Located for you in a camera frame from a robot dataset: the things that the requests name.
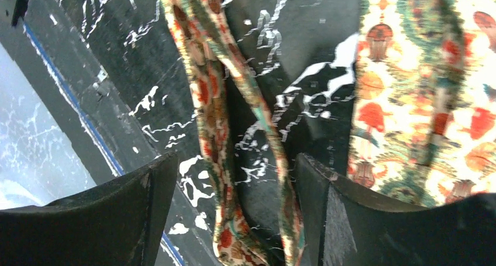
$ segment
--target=black object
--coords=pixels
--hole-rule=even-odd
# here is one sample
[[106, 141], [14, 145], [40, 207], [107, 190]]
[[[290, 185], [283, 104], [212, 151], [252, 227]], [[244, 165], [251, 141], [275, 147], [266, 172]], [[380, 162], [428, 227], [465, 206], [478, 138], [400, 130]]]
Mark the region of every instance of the black object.
[[295, 170], [312, 266], [496, 265], [496, 194], [425, 209], [305, 154]]
[[47, 206], [0, 211], [0, 265], [154, 265], [177, 168], [166, 154]]
[[0, 19], [16, 26], [27, 11], [28, 0], [0, 0]]

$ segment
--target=blue line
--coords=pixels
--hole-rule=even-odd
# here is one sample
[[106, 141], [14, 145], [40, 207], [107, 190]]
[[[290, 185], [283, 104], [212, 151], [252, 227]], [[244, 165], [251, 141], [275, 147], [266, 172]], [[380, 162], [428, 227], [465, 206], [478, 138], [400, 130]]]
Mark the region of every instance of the blue line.
[[[41, 57], [43, 57], [46, 60], [46, 63], [50, 66], [50, 68], [55, 73], [55, 76], [57, 77], [58, 83], [62, 86], [62, 89], [64, 90], [66, 95], [69, 97], [70, 101], [74, 104], [76, 112], [79, 114], [80, 117], [82, 117], [83, 121], [86, 123], [89, 130], [91, 131], [91, 134], [97, 139], [99, 145], [103, 148], [105, 154], [110, 159], [115, 170], [117, 170], [117, 172], [120, 176], [123, 176], [125, 174], [124, 170], [122, 169], [122, 167], [120, 166], [120, 164], [116, 160], [116, 158], [113, 156], [113, 154], [110, 151], [110, 149], [108, 148], [108, 146], [105, 144], [104, 139], [98, 133], [98, 131], [95, 128], [95, 126], [93, 125], [93, 123], [91, 123], [91, 121], [88, 119], [88, 115], [86, 113], [84, 113], [84, 111], [82, 111], [78, 99], [75, 97], [75, 95], [73, 94], [70, 87], [67, 85], [67, 83], [63, 79], [63, 77], [60, 74], [60, 72], [58, 71], [58, 69], [55, 67], [55, 64], [52, 62], [50, 57], [48, 57], [46, 51], [42, 47], [41, 43], [38, 41], [38, 38], [36, 38], [35, 34], [31, 30], [31, 28], [29, 28], [29, 26], [25, 23], [24, 23], [24, 28], [26, 29], [26, 33], [29, 34], [31, 40], [33, 41], [33, 43], [37, 47], [38, 51], [40, 52]], [[184, 265], [184, 260], [179, 255], [179, 252], [175, 249], [174, 245], [172, 244], [171, 240], [167, 237], [167, 234], [165, 232], [162, 234], [162, 239], [166, 242], [167, 247], [169, 248], [172, 255], [174, 256], [173, 259], [175, 259], [176, 262], [180, 263], [181, 265]]]

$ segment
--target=light blue floor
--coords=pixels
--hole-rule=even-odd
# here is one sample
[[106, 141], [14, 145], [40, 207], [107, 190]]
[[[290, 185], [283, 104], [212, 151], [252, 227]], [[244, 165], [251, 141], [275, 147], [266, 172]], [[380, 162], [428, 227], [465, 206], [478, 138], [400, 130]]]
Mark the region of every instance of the light blue floor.
[[0, 44], [0, 209], [95, 186], [71, 142]]

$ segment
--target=fabric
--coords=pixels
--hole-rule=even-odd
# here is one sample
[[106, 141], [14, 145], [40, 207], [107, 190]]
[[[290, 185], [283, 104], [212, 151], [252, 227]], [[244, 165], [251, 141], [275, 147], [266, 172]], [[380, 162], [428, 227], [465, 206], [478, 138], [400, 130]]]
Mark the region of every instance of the fabric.
[[223, 265], [274, 265], [253, 236], [234, 185], [224, 70], [265, 130], [274, 153], [281, 199], [279, 225], [286, 265], [298, 265], [305, 244], [303, 224], [288, 177], [288, 164], [271, 112], [232, 37], [221, 0], [160, 0], [190, 83], [201, 154], [216, 198], [213, 250]]
[[496, 191], [496, 0], [363, 0], [348, 175], [433, 207]]

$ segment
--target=floral print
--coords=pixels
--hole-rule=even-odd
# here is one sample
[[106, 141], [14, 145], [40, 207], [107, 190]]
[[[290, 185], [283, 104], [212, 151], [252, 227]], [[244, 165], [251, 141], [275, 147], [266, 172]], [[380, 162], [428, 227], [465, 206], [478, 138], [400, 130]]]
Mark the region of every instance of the floral print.
[[222, 0], [160, 0], [190, 83], [197, 115], [201, 153], [215, 191], [213, 250], [223, 265], [275, 265], [253, 236], [234, 185], [233, 145], [229, 133], [224, 73], [236, 86], [263, 126], [277, 165], [279, 225], [285, 264], [299, 265], [305, 244], [301, 212], [288, 176], [288, 164], [272, 116], [256, 81], [229, 32]]
[[496, 191], [496, 0], [364, 0], [348, 176], [434, 207]]

